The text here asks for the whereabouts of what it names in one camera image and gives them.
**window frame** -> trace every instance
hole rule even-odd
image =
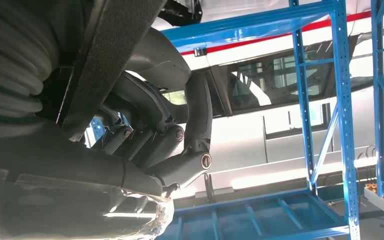
[[[323,123],[311,126],[311,132],[323,131],[323,130],[328,129],[329,122],[331,121],[331,105],[330,105],[330,103],[321,104],[321,112],[322,112],[322,117],[323,117]],[[279,139],[279,138],[303,134],[303,128],[302,127],[293,128],[293,129],[284,130],[284,131],[273,132],[273,133],[266,133],[267,127],[266,127],[266,121],[264,119],[264,116],[262,117],[262,119],[263,119],[262,120],[263,133],[264,133],[264,138],[266,140],[273,140],[273,139]]]

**vehicle window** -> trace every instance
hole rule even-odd
[[[312,130],[324,130],[330,116],[329,105],[311,103],[309,115]],[[273,109],[264,115],[264,129],[266,139],[286,137],[301,134],[303,123],[299,105]]]
[[[332,57],[332,42],[305,48],[306,61]],[[306,68],[308,95],[316,98],[325,93],[333,64],[310,65]],[[264,56],[228,67],[229,100],[233,111],[298,101],[298,85],[293,50]]]
[[[353,90],[367,88],[373,84],[373,50],[372,33],[365,33],[359,36],[355,50],[349,63],[351,76],[351,88]]]
[[[185,91],[173,91],[173,92],[166,92],[162,94],[164,98],[170,101],[170,103],[174,105],[185,105],[186,104],[186,98],[185,98]]]
[[[220,102],[220,98],[217,90],[215,89],[214,84],[212,84],[212,74],[209,69],[199,69],[197,70],[205,74],[206,79],[208,81],[208,89],[211,97],[211,105],[212,105],[212,115],[213,117],[222,117],[225,116],[225,111],[223,110],[222,104]],[[161,90],[161,94],[167,99],[174,107],[169,107],[175,112],[172,112],[178,124],[183,124],[188,119],[188,107],[186,103],[185,91],[167,91]]]

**black cable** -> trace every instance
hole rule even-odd
[[[368,150],[369,150],[370,147],[373,147],[374,149],[376,149],[376,146],[375,146],[375,145],[370,144],[370,145],[365,149],[365,156],[366,156],[366,158],[369,157]]]

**air spring bellows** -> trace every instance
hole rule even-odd
[[[42,110],[31,95],[42,91],[58,61],[48,25],[18,6],[0,0],[0,138],[26,135],[42,124]]]

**white vehicle body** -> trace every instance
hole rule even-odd
[[[300,1],[302,4],[316,1]],[[256,0],[252,1],[218,1],[206,0],[202,4],[203,22],[269,11],[287,7],[288,1],[281,0]],[[347,30],[350,36],[369,33],[371,31],[370,1],[347,0],[348,24]],[[157,20],[154,28],[167,29],[161,20]],[[311,23],[303,31],[305,46],[332,40],[332,31],[328,16],[317,22]],[[263,39],[254,39],[244,42],[213,47],[207,50],[206,56],[195,57],[193,52],[183,52],[184,59],[193,70],[205,69],[212,66],[231,65],[263,56],[270,56],[293,49],[293,41],[290,34]],[[370,77],[373,75],[372,67],[372,43],[371,39],[358,43],[350,62],[352,77]],[[261,88],[258,91],[265,95]],[[330,106],[333,110],[336,103],[335,97],[325,97],[314,100],[310,107],[315,116],[311,122],[323,122],[322,106]],[[365,88],[352,94],[352,108],[354,121],[355,153],[366,150],[366,147],[374,144],[374,107],[373,88]],[[213,165],[210,169],[212,183],[215,192],[233,191],[258,185],[280,182],[290,179],[303,178],[306,175],[304,148],[302,134],[290,134],[286,136],[268,139],[268,132],[279,132],[287,129],[300,128],[300,111],[297,104],[280,106],[272,109],[256,107],[254,110],[233,111],[232,116],[219,117],[213,120],[211,136],[211,155]],[[315,159],[323,144],[326,129],[313,130],[313,144]],[[341,169],[340,136],[337,130],[331,142],[325,160],[323,173],[335,172]],[[183,149],[180,145],[173,154],[178,154]],[[187,189],[177,193],[177,197],[193,196],[197,192],[205,191],[204,178],[200,177]]]

